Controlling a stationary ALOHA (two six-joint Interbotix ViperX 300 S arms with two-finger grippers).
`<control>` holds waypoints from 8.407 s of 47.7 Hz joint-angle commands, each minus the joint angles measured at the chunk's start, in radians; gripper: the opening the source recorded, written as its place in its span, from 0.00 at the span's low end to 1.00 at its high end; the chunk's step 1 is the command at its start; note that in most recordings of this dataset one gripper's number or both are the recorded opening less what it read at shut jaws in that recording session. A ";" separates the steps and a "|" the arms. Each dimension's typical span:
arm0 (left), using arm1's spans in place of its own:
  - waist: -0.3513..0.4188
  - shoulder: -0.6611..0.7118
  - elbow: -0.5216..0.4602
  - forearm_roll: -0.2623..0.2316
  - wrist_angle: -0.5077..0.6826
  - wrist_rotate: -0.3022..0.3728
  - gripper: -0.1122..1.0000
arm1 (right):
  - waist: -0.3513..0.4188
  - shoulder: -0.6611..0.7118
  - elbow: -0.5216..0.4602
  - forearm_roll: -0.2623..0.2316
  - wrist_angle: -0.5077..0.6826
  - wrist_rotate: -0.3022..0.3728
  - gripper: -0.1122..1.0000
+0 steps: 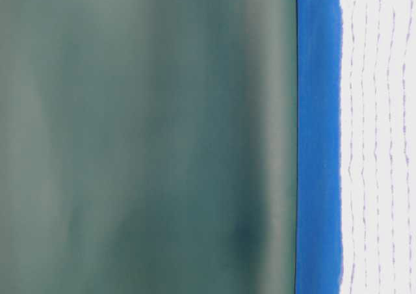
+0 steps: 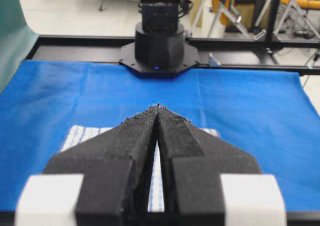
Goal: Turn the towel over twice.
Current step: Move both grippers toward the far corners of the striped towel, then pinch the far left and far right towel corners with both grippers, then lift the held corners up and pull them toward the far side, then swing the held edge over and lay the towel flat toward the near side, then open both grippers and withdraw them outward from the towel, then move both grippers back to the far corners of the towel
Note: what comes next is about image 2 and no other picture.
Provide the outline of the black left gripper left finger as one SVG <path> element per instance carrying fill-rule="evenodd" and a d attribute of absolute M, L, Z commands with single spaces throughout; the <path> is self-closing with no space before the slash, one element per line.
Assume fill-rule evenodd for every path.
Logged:
<path fill-rule="evenodd" d="M 158 108 L 52 156 L 32 175 L 15 211 L 17 226 L 123 226 L 148 197 L 145 171 L 155 147 Z"/>

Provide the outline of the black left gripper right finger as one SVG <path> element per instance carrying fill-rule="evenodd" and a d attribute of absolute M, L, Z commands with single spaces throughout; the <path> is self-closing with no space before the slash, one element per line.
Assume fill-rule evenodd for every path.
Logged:
<path fill-rule="evenodd" d="M 284 226 L 284 200 L 255 157 L 161 107 L 165 210 L 175 226 Z"/>

